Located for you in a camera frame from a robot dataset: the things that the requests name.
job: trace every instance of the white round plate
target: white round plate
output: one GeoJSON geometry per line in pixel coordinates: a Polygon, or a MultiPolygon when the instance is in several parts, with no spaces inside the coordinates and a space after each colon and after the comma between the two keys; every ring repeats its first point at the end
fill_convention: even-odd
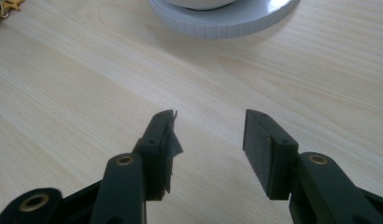
{"type": "Polygon", "coordinates": [[[223,39],[251,35],[281,21],[300,0],[238,0],[212,10],[192,10],[149,0],[154,13],[184,35],[223,39]]]}

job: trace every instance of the black plastic part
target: black plastic part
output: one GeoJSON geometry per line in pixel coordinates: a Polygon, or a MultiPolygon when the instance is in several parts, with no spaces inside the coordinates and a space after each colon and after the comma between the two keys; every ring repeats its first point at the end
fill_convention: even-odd
{"type": "Polygon", "coordinates": [[[55,213],[62,194],[57,189],[34,189],[11,202],[0,214],[0,224],[53,224],[61,218],[55,213]]]}
{"type": "Polygon", "coordinates": [[[173,158],[182,152],[174,133],[176,117],[172,110],[156,114],[133,150],[142,157],[147,201],[160,201],[170,191],[173,158]]]}
{"type": "Polygon", "coordinates": [[[360,191],[369,201],[369,203],[376,209],[376,211],[379,212],[381,216],[383,216],[383,198],[364,189],[360,189],[360,191]]]}
{"type": "Polygon", "coordinates": [[[63,199],[60,217],[64,224],[88,224],[101,181],[96,182],[63,199]]]}
{"type": "Polygon", "coordinates": [[[291,190],[290,211],[291,218],[295,224],[313,224],[317,223],[317,217],[311,207],[310,202],[305,196],[305,190],[303,189],[300,181],[295,177],[294,184],[291,190]]]}
{"type": "Polygon", "coordinates": [[[288,200],[297,142],[270,116],[247,110],[243,149],[271,200],[288,200]]]}
{"type": "Polygon", "coordinates": [[[90,223],[146,223],[142,159],[139,155],[126,153],[109,160],[90,223]]]}
{"type": "Polygon", "coordinates": [[[383,223],[383,217],[331,158],[302,153],[297,175],[317,223],[383,223]]]}

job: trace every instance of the light wood surface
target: light wood surface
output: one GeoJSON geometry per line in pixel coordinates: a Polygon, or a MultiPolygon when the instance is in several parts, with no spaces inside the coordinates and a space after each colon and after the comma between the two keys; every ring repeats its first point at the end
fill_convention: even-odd
{"type": "Polygon", "coordinates": [[[246,109],[383,196],[383,0],[302,0],[228,40],[168,30],[148,0],[27,0],[0,23],[0,212],[102,178],[151,117],[178,112],[172,191],[149,223],[291,223],[242,151],[246,109]]]}

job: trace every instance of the brass insert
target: brass insert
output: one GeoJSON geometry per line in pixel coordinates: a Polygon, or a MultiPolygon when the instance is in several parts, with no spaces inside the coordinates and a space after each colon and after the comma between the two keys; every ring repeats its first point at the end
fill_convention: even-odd
{"type": "Polygon", "coordinates": [[[320,155],[310,155],[308,156],[308,159],[314,162],[315,164],[319,165],[325,165],[326,163],[328,163],[328,160],[326,160],[325,157],[322,157],[320,155]]]}
{"type": "Polygon", "coordinates": [[[46,193],[35,194],[23,201],[20,205],[20,211],[22,212],[33,212],[36,209],[42,207],[49,201],[49,195],[46,193]]]}
{"type": "Polygon", "coordinates": [[[122,156],[116,160],[116,163],[118,165],[128,165],[133,163],[133,161],[134,161],[134,157],[132,156],[122,156]]]}

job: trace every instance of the wood grain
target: wood grain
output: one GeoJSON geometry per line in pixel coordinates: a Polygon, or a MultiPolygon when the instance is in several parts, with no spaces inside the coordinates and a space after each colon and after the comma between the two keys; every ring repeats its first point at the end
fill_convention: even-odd
{"type": "Polygon", "coordinates": [[[189,38],[149,1],[36,1],[0,23],[0,212],[30,189],[67,196],[178,111],[185,153],[149,223],[291,223],[242,151],[246,109],[383,196],[383,0],[302,0],[255,35],[189,38]]]}

